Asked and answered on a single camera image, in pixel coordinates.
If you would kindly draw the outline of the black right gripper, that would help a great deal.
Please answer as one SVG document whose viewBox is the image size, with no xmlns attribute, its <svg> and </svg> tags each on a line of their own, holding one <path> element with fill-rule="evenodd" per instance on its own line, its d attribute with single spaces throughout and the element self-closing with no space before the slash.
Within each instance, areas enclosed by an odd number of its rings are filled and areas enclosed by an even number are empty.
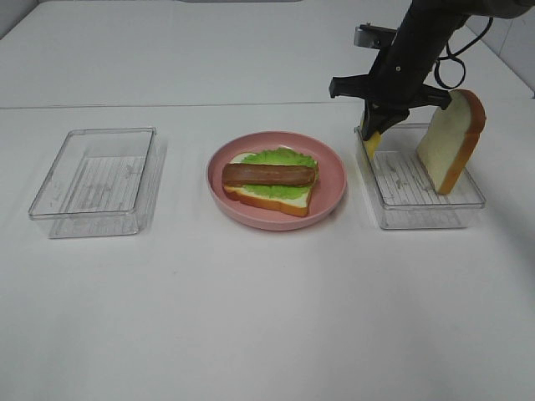
<svg viewBox="0 0 535 401">
<path fill-rule="evenodd" d="M 450 95 L 424 84 L 451 35 L 475 13 L 472 1 L 413 1 L 390 46 L 379 52 L 367 74 L 334 77 L 332 98 L 365 101 L 360 123 L 363 141 L 405 121 L 409 109 L 447 107 Z"/>
</svg>

